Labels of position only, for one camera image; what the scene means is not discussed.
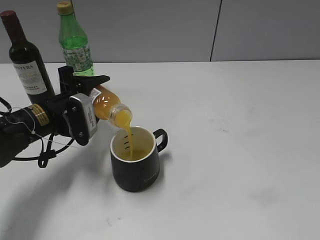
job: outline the table surface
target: table surface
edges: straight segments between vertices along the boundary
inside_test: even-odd
[[[109,154],[117,129],[100,121],[87,146],[45,169],[36,161],[0,169],[0,239],[320,239],[319,65],[95,64],[130,106],[133,125],[168,132],[158,179],[143,192],[120,189]],[[56,93],[61,66],[46,64]],[[0,96],[29,105],[12,65],[0,72]],[[36,156],[40,146],[20,156]]]

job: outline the juice stream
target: juice stream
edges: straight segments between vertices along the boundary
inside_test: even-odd
[[[127,111],[122,110],[117,114],[117,116],[115,118],[115,123],[117,124],[117,126],[124,129],[126,131],[126,133],[128,134],[128,142],[129,142],[129,146],[130,146],[130,161],[132,161],[133,160],[134,145],[133,145],[132,133],[131,133],[131,128],[130,128],[131,115]]]

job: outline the wine bottle label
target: wine bottle label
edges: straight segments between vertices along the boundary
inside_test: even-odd
[[[62,47],[62,52],[65,63],[73,67],[75,72],[88,70],[93,65],[88,44],[75,49],[65,49]]]
[[[101,94],[101,91],[98,89],[94,88],[91,90],[89,98],[92,99],[92,103],[94,103],[95,99]]]
[[[13,63],[13,66],[27,94],[37,95],[47,91],[36,61],[24,64]]]

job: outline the wine bottle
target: wine bottle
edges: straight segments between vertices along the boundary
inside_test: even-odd
[[[65,63],[73,67],[74,75],[93,76],[94,64],[88,37],[76,20],[72,3],[62,1],[56,6],[61,17],[59,42]]]
[[[39,103],[55,95],[38,48],[27,41],[14,11],[0,13],[12,42],[9,57],[31,103]]]

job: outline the yellow bottle cap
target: yellow bottle cap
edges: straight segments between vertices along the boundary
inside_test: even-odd
[[[61,1],[56,4],[56,7],[58,8],[59,15],[69,15],[74,12],[74,8],[69,1]]]

